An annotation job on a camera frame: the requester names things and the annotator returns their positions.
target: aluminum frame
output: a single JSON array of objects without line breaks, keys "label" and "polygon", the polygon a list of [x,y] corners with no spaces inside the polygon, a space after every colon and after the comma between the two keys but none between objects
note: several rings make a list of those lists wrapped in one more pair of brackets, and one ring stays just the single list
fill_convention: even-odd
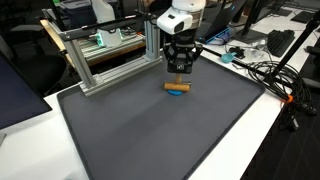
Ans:
[{"label": "aluminum frame", "polygon": [[[43,13],[45,16],[48,16],[46,10],[43,10]],[[49,22],[49,25],[63,41],[82,80],[82,82],[79,83],[79,86],[86,96],[94,95],[95,93],[132,77],[143,70],[161,63],[160,30],[159,28],[156,28],[155,24],[156,20],[152,20],[152,22],[144,22],[146,32],[146,55],[104,73],[92,75],[87,60],[75,37],[86,37],[94,34],[95,31],[79,31],[79,29],[77,29],[62,32],[55,24]],[[121,49],[126,47],[128,47],[127,44],[125,44],[124,47],[120,45],[117,48]]]}]

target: textured black mat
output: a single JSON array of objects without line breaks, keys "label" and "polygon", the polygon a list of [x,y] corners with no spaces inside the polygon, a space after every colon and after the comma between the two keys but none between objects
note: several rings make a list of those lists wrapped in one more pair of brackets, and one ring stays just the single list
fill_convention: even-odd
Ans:
[{"label": "textured black mat", "polygon": [[58,95],[91,179],[189,177],[264,92],[204,58],[183,76],[192,82],[190,92],[164,91],[172,76],[162,63],[89,98],[78,87]]}]

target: floor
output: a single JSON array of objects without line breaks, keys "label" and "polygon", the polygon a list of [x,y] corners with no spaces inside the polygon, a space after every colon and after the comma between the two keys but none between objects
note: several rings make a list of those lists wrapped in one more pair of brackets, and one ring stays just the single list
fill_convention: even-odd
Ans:
[{"label": "floor", "polygon": [[[320,69],[309,56],[300,75],[320,82]],[[320,89],[311,89],[317,116],[299,113],[295,132],[282,129],[281,116],[270,129],[252,159],[242,180],[318,180],[320,179]]]}]

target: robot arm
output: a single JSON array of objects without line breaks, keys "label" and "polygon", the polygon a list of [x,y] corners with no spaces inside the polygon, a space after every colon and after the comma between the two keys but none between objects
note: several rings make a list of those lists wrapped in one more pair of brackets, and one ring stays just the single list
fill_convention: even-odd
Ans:
[{"label": "robot arm", "polygon": [[173,35],[172,42],[163,47],[168,72],[192,72],[193,62],[202,52],[202,45],[195,44],[195,36],[205,5],[206,0],[173,0],[172,7],[157,19],[158,27]]}]

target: white table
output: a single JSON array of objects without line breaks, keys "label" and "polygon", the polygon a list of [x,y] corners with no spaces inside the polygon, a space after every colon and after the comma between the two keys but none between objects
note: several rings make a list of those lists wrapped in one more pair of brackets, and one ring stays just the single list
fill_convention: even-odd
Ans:
[{"label": "white table", "polygon": [[[289,17],[268,17],[252,28],[265,33],[273,29],[292,29],[297,30],[295,36],[298,37],[305,25],[289,21],[293,16],[292,13]],[[308,57],[303,48],[313,46],[316,40],[314,34],[310,35],[289,64],[300,70]],[[224,53],[222,46],[207,48]],[[203,52],[202,55],[246,76],[244,70],[236,70],[231,64],[223,64],[218,57],[208,52]],[[268,60],[267,56],[264,57],[259,61]],[[56,95],[45,98],[53,111],[1,131],[7,133],[0,147],[1,180],[88,179]],[[280,110],[280,101],[268,91],[265,92],[225,135],[190,179],[240,179]]]}]

